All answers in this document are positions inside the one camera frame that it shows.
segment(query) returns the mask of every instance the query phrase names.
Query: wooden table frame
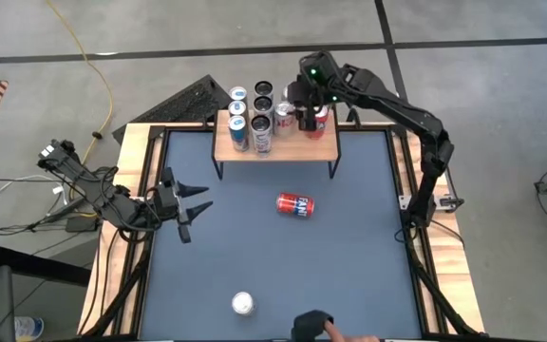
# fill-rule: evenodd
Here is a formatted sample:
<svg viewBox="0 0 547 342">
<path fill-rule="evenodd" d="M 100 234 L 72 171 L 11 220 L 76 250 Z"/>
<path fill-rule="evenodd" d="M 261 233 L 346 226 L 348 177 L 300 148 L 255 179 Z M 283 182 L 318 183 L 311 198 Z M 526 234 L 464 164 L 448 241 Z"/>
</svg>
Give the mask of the wooden table frame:
<svg viewBox="0 0 547 342">
<path fill-rule="evenodd" d="M 396 191 L 400 195 L 416 194 L 421 178 L 419 139 L 395 123 L 339 123 L 340 131 L 382 131 L 386 133 L 389 156 L 396 182 Z M 118 161 L 119 172 L 114 183 L 130 189 L 131 193 L 141 196 L 144 189 L 152 186 L 159 178 L 159 172 L 166 155 L 168 131 L 212 132 L 213 123 L 131 123 L 126 128 L 122 150 Z M 448 194 L 445 177 L 441 177 L 435 189 L 436 195 Z M 436 212 L 434 219 L 459 233 L 454 214 Z M 130 245 L 116 238 L 117 229 L 108 222 L 104 224 L 100 237 L 100 257 L 95 258 L 93 270 L 100 266 L 108 272 L 100 271 L 98 279 L 92 273 L 86 292 L 80 327 L 85 323 L 83 332 L 88 331 L 107 308 L 111 300 L 128 278 L 136 265 L 143 249 L 151 247 L 151 240 Z M 477 331 L 483 331 L 481 315 L 474 293 L 471 276 L 462 244 L 448 233 L 437 229 L 432 223 L 430 228 L 417 232 L 414 241 L 415 250 L 428 272 L 433 276 L 439 288 L 462 318 Z M 437 305 L 424 284 L 411 272 L 411 280 L 417 305 L 417 314 L 422 334 L 453 332 L 445 322 Z M 109 326 L 107 334 L 138 333 L 144 289 L 147 275 L 143 276 L 125 300 L 123 310 L 117 314 Z"/>
</svg>

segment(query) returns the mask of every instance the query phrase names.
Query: metal bracket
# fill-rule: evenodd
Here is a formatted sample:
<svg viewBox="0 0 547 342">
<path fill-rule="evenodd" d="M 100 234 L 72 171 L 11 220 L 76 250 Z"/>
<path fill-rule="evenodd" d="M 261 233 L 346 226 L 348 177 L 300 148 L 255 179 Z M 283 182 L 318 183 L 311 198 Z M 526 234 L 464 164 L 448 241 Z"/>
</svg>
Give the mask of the metal bracket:
<svg viewBox="0 0 547 342">
<path fill-rule="evenodd" d="M 405 210 L 408 208 L 411 196 L 399 196 L 398 203 L 400 209 Z M 463 199 L 455 199 L 451 195 L 437 196 L 434 195 L 434 203 L 436 204 L 436 211 L 444 211 L 446 213 L 454 213 L 463 203 Z"/>
</svg>

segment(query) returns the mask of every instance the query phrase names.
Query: human hand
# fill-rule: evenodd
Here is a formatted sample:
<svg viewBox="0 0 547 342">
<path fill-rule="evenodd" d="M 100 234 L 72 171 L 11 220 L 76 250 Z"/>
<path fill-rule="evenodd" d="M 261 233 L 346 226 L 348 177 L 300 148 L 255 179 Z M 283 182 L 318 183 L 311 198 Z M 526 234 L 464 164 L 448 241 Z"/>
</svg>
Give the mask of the human hand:
<svg viewBox="0 0 547 342">
<path fill-rule="evenodd" d="M 324 322 L 324 330 L 329 335 L 330 342 L 379 342 L 379 338 L 375 336 L 344 336 L 329 321 Z"/>
</svg>

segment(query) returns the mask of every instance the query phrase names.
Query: concrete floor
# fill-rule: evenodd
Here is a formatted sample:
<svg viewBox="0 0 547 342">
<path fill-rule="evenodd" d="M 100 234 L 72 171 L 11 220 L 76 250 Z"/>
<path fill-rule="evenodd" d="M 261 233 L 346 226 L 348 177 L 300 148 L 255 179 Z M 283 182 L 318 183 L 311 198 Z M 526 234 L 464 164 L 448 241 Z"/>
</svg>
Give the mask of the concrete floor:
<svg viewBox="0 0 547 342">
<path fill-rule="evenodd" d="M 55 4 L 92 53 L 383 42 L 370 0 Z M 547 37 L 547 0 L 384 4 L 395 42 Z M 69 53 L 77 50 L 45 1 L 0 0 L 0 57 Z M 443 119 L 457 148 L 451 167 L 457 191 L 466 199 L 458 217 L 486 329 L 495 336 L 547 340 L 547 218 L 533 190 L 547 170 L 547 46 L 397 53 L 409 100 Z M 111 126 L 117 128 L 207 73 L 225 87 L 269 79 L 279 88 L 293 78 L 302 55 L 100 61 L 97 66 L 113 89 Z M 383 50 L 334 55 L 340 63 L 370 68 L 393 88 Z M 108 107 L 100 80 L 80 62 L 2 64 L 0 80 L 9 81 L 0 105 L 0 177 L 40 173 L 37 153 L 52 138 L 73 140 L 85 150 Z M 381 119 L 372 112 L 362 116 Z M 118 153 L 118 145 L 106 139 L 88 166 L 114 164 Z M 0 196 L 0 226 L 41 217 L 54 199 L 49 188 L 13 185 Z M 63 232 L 19 234 L 0 238 L 0 244 L 33 253 L 66 237 Z M 94 240 L 94 235 L 80 236 L 44 256 L 85 264 Z M 17 298 L 33 286 L 21 278 L 14 285 Z M 62 291 L 66 297 L 59 295 Z M 46 319 L 46 338 L 69 337 L 84 291 L 48 283 L 18 314 Z"/>
</svg>

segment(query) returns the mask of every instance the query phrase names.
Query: wooden shelf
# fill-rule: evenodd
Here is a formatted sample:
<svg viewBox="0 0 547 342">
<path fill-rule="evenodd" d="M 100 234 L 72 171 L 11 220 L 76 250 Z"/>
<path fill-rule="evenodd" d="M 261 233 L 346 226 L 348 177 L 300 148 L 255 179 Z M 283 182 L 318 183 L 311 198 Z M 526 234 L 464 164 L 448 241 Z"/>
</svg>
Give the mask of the wooden shelf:
<svg viewBox="0 0 547 342">
<path fill-rule="evenodd" d="M 217 113 L 217 135 L 215 140 L 215 160 L 217 162 L 334 162 L 339 156 L 337 134 L 335 132 L 336 116 L 330 110 L 327 126 L 322 138 L 313 140 L 299 131 L 298 127 L 289 137 L 272 136 L 272 151 L 267 158 L 260 158 L 253 149 L 252 136 L 249 133 L 249 149 L 239 152 L 229 132 L 229 112 L 219 110 Z"/>
</svg>

